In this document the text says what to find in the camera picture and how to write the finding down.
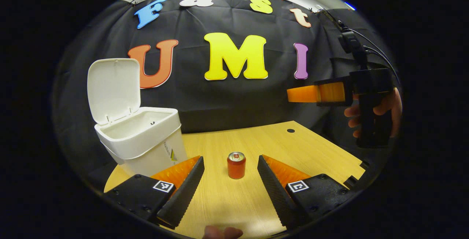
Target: label on trash bin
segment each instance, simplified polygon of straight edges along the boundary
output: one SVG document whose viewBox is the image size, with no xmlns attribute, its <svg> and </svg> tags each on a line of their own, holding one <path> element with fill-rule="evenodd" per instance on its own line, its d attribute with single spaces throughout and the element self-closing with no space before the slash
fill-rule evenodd
<svg viewBox="0 0 469 239">
<path fill-rule="evenodd" d="M 173 165 L 176 165 L 177 158 L 176 158 L 176 154 L 174 153 L 173 148 L 166 141 L 163 143 L 163 145 L 165 146 L 165 150 L 166 150 L 166 153 L 168 154 L 168 157 L 171 159 L 171 163 L 173 163 Z"/>
</svg>

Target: human hand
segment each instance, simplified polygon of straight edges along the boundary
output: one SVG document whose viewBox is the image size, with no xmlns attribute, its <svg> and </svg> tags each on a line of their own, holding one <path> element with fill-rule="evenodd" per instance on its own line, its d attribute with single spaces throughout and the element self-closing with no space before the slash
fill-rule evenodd
<svg viewBox="0 0 469 239">
<path fill-rule="evenodd" d="M 358 95 L 353 96 L 354 100 L 358 100 Z M 402 116 L 402 101 L 400 100 L 400 94 L 397 88 L 394 88 L 394 92 L 388 94 L 383 98 L 381 104 L 373 108 L 373 112 L 376 115 L 383 115 L 388 110 L 391 110 L 392 118 L 392 129 L 390 137 L 397 136 L 400 126 L 400 117 Z M 345 109 L 344 115 L 346 117 L 354 117 L 348 121 L 349 127 L 356 127 L 360 124 L 360 106 L 355 105 Z M 356 130 L 353 132 L 354 137 L 360 137 L 361 130 Z"/>
<path fill-rule="evenodd" d="M 237 239 L 243 235 L 243 231 L 234 227 L 226 227 L 223 232 L 215 226 L 207 225 L 202 239 Z"/>
</svg>

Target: black handle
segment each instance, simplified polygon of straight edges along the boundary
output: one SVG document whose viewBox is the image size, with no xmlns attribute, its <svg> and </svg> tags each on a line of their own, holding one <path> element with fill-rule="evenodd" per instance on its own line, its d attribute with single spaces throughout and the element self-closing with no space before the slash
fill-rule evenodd
<svg viewBox="0 0 469 239">
<path fill-rule="evenodd" d="M 371 93 L 359 96 L 360 123 L 362 132 L 357 139 L 358 147 L 385 147 L 391 135 L 391 110 L 383 115 L 376 115 L 373 108 L 381 104 L 388 93 Z"/>
</svg>

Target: foam letter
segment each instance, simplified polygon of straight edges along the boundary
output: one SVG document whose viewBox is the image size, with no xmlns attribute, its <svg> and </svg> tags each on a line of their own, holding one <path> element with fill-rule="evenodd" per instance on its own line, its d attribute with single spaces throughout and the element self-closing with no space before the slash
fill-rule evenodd
<svg viewBox="0 0 469 239">
<path fill-rule="evenodd" d="M 303 25 L 304 27 L 311 27 L 311 24 L 306 22 L 304 19 L 305 17 L 308 18 L 308 15 L 302 12 L 298 8 L 290 9 L 290 12 L 295 14 L 296 21 L 300 23 L 300 25 Z"/>
<path fill-rule="evenodd" d="M 250 4 L 251 8 L 254 11 L 264 12 L 266 14 L 270 14 L 271 12 L 273 12 L 272 7 L 270 7 L 271 3 L 269 0 L 250 0 L 250 1 L 252 2 Z"/>
<path fill-rule="evenodd" d="M 306 72 L 306 52 L 308 52 L 308 47 L 306 45 L 295 43 L 293 46 L 296 49 L 296 79 L 306 79 L 308 77 L 308 72 Z"/>
<path fill-rule="evenodd" d="M 179 5 L 181 6 L 194 6 L 197 5 L 198 7 L 207 7 L 212 5 L 212 0 L 182 0 Z"/>
<path fill-rule="evenodd" d="M 163 5 L 161 4 L 161 2 L 164 2 L 164 1 L 166 0 L 156 0 L 152 2 L 151 4 L 143 7 L 142 9 L 138 10 L 134 14 L 134 15 L 139 16 L 140 23 L 137 26 L 138 29 L 144 27 L 149 22 L 158 18 L 159 14 L 157 12 L 159 12 L 163 8 Z"/>
<path fill-rule="evenodd" d="M 173 66 L 173 48 L 178 44 L 177 40 L 165 40 L 156 44 L 161 50 L 159 55 L 159 70 L 154 75 L 145 74 L 145 54 L 149 51 L 149 45 L 139 45 L 129 50 L 128 55 L 136 59 L 140 64 L 140 88 L 148 89 L 162 85 L 171 75 Z"/>
<path fill-rule="evenodd" d="M 248 67 L 243 72 L 246 78 L 267 78 L 268 73 L 264 68 L 263 60 L 265 38 L 250 35 L 246 37 L 239 50 L 225 33 L 206 34 L 204 39 L 210 43 L 210 68 L 205 73 L 207 80 L 226 79 L 228 73 L 223 70 L 223 60 L 234 78 L 239 77 L 246 60 Z"/>
</svg>

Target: white trash bin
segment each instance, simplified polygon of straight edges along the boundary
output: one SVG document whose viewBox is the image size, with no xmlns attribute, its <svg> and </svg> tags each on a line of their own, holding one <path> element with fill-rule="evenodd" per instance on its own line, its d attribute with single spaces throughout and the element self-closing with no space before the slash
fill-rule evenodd
<svg viewBox="0 0 469 239">
<path fill-rule="evenodd" d="M 96 60 L 88 70 L 88 102 L 111 157 L 127 174 L 151 177 L 187 154 L 178 111 L 140 107 L 139 75 L 135 59 Z"/>
</svg>

